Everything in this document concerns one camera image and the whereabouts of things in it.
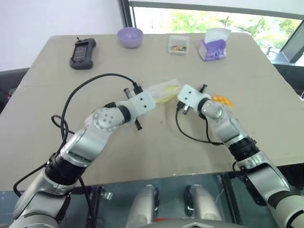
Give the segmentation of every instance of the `white wall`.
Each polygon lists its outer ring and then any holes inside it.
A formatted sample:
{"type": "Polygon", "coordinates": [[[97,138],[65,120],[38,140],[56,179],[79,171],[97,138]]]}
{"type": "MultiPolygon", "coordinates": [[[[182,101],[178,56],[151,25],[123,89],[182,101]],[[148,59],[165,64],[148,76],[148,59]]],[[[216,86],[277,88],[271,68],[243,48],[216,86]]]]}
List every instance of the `white wall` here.
{"type": "Polygon", "coordinates": [[[50,36],[122,27],[117,0],[1,0],[0,71],[30,67],[50,36]]]}
{"type": "Polygon", "coordinates": [[[137,0],[267,10],[304,15],[304,0],[137,0]]]}

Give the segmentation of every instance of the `tissue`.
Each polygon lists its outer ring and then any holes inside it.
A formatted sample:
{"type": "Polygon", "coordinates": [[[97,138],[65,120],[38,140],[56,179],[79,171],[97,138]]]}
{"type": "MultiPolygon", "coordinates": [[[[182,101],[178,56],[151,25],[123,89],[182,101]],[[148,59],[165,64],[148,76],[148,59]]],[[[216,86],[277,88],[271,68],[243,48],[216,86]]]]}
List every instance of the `tissue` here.
{"type": "Polygon", "coordinates": [[[204,61],[212,61],[226,57],[226,40],[231,30],[225,28],[209,28],[205,39],[200,41],[199,55],[204,61]]]}

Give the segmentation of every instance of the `plastic container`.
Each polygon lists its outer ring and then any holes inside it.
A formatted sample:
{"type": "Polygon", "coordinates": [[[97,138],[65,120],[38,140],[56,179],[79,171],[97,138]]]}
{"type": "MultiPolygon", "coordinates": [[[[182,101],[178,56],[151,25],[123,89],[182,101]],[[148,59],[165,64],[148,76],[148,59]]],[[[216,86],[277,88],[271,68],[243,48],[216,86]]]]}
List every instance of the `plastic container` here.
{"type": "Polygon", "coordinates": [[[138,28],[126,27],[117,33],[117,38],[126,48],[136,48],[142,44],[143,32],[138,28]]]}
{"type": "Polygon", "coordinates": [[[189,37],[171,35],[169,38],[168,52],[184,56],[189,50],[189,37]]]}

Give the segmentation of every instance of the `floor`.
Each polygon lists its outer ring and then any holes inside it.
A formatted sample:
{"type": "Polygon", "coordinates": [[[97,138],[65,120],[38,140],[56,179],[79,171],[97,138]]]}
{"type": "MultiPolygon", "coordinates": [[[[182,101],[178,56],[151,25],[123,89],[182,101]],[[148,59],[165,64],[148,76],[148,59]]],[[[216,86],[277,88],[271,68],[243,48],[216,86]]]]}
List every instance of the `floor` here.
{"type": "MultiPolygon", "coordinates": [[[[125,227],[128,211],[137,192],[146,184],[153,184],[160,190],[160,206],[158,218],[184,218],[182,194],[185,186],[201,184],[216,198],[222,191],[219,175],[200,174],[182,177],[172,177],[155,180],[131,181],[104,185],[113,193],[111,201],[101,199],[97,218],[98,228],[125,227]]],[[[267,207],[260,207],[254,203],[244,184],[238,179],[232,179],[233,189],[237,198],[243,224],[249,228],[277,228],[267,207]]],[[[61,228],[85,228],[87,205],[83,195],[72,195],[71,203],[61,228]]],[[[13,192],[0,193],[0,224],[12,222],[12,211],[17,201],[13,192]]],[[[223,219],[231,222],[226,195],[221,194],[218,208],[223,219]]]]}

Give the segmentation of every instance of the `glass panel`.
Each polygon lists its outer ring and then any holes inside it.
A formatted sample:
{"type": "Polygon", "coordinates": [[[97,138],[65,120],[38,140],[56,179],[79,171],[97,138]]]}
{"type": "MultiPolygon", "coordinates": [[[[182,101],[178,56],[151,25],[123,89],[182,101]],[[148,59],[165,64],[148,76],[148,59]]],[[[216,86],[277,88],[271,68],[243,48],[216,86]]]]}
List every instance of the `glass panel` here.
{"type": "Polygon", "coordinates": [[[144,33],[200,33],[227,28],[250,34],[264,53],[269,46],[278,53],[301,23],[296,19],[187,9],[134,7],[134,13],[137,28],[144,33]]]}

